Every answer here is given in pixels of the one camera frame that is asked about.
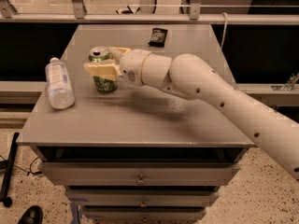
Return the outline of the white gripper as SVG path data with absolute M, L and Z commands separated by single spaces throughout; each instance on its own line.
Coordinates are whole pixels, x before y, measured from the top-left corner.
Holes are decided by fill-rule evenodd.
M 150 55 L 150 51 L 143 49 L 130 50 L 123 47 L 109 47 L 108 50 L 116 62 L 120 61 L 120 66 L 115 63 L 89 62 L 83 64 L 85 71 L 93 77 L 111 81 L 116 81 L 122 73 L 122 78 L 129 84 L 142 86 L 142 66 Z

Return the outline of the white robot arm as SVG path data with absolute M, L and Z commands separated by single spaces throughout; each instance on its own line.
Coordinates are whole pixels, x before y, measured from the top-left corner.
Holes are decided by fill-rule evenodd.
M 294 179 L 299 180 L 299 125 L 228 84 L 201 58 L 176 58 L 148 50 L 109 48 L 112 57 L 83 64 L 103 79 L 149 86 L 183 99 L 199 99 L 219 110 Z

